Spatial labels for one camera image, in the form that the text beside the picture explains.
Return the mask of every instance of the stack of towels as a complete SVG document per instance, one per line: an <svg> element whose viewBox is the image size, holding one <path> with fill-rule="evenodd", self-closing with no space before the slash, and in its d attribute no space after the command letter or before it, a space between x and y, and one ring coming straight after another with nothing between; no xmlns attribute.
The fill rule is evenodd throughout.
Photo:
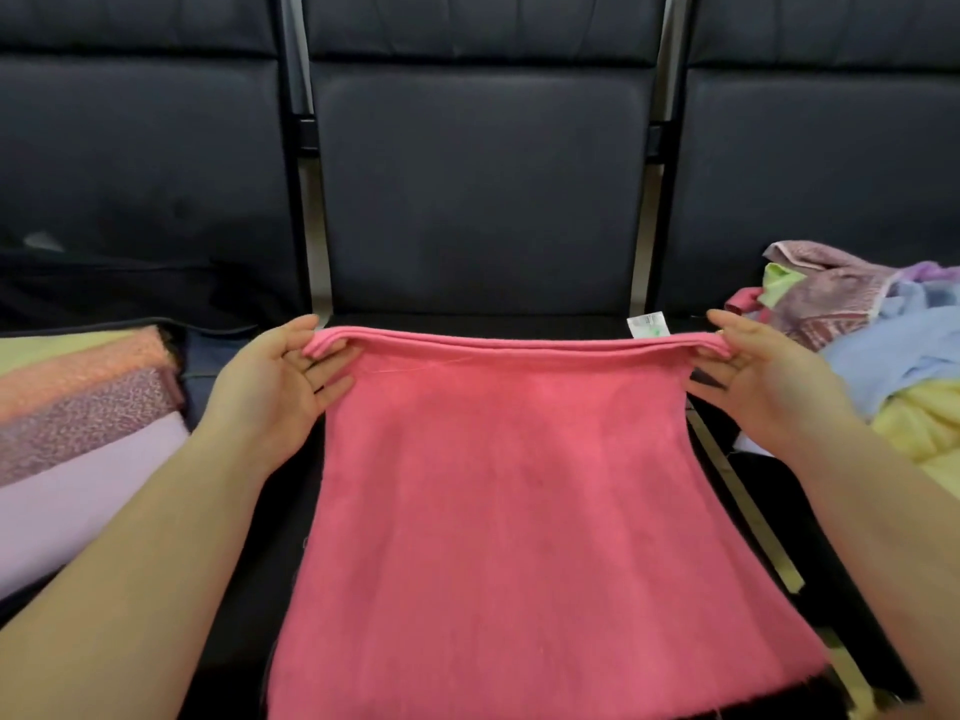
<svg viewBox="0 0 960 720"><path fill-rule="evenodd" d="M0 338L0 599L71 561L186 440L156 327Z"/></svg>
<svg viewBox="0 0 960 720"><path fill-rule="evenodd" d="M813 241L778 241L762 286L726 309L818 351L860 416L960 497L960 266L896 269ZM740 435L735 447L766 454Z"/></svg>

